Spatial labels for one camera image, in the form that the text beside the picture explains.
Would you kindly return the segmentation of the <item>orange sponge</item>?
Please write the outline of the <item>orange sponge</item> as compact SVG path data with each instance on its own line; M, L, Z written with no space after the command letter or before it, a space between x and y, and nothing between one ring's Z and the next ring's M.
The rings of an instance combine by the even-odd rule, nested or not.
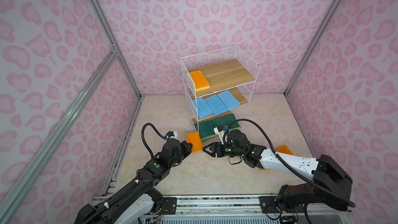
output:
M189 75L191 76L191 79L194 83L196 92L210 88L210 83L208 82L201 70L192 71L189 73Z
M192 132L192 133L188 133L186 135L187 138L187 142L189 144L192 144L192 149L191 152L198 152L198 151L202 151L203 149L203 144L199 135L198 131Z
M275 151L278 153L283 153L283 154L293 156L293 152L290 150L290 148L287 145L281 145L281 146L275 148Z

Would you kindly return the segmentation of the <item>green sponge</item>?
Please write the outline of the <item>green sponge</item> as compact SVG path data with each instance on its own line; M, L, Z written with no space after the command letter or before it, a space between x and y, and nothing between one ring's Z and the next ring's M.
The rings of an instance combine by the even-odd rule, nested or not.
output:
M224 126L227 126L230 130L236 130L240 128L238 122L232 124L234 121L236 121L234 114L228 114L224 116Z
M226 123L226 119L224 116L218 117L214 119L215 127L217 127L218 131L221 132L224 130L224 127L228 124Z
M199 132L202 142L211 140L217 136L214 132L216 122L213 119L196 123L194 127Z

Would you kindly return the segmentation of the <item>blue sponge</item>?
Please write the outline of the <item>blue sponge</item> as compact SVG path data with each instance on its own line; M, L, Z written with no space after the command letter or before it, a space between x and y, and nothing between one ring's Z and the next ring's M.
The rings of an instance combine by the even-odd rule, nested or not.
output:
M206 104L211 109L214 116L218 116L224 112L228 111L227 106L217 95L212 95L205 99Z
M228 111L240 106L240 101L229 90L221 92L217 96L227 107Z
M211 108L202 97L193 100L192 103L193 106L197 109L198 117L200 119L212 114Z

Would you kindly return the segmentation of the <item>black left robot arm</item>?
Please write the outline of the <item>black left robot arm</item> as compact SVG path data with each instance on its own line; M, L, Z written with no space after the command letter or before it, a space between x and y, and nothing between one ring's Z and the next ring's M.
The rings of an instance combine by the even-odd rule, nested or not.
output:
M145 129L151 127L165 143L154 154L145 140ZM161 215L163 195L155 186L165 179L173 167L192 153L193 145L179 141L176 132L162 135L152 123L141 130L141 139L150 153L150 160L137 170L136 176L111 197L96 206L87 204L77 214L76 224L130 224L147 213Z

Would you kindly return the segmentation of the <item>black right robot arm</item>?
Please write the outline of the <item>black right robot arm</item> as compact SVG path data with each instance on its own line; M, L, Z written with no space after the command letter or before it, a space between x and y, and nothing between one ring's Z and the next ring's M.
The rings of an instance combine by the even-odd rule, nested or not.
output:
M218 126L221 136L203 151L213 158L239 157L250 168L277 170L297 176L303 184L281 186L276 206L280 210L293 209L299 205L307 207L311 203L323 203L337 211L355 208L351 201L353 180L348 173L330 156L306 158L277 152L266 132L254 121L246 119L259 129L269 146L251 143L246 134L228 126Z

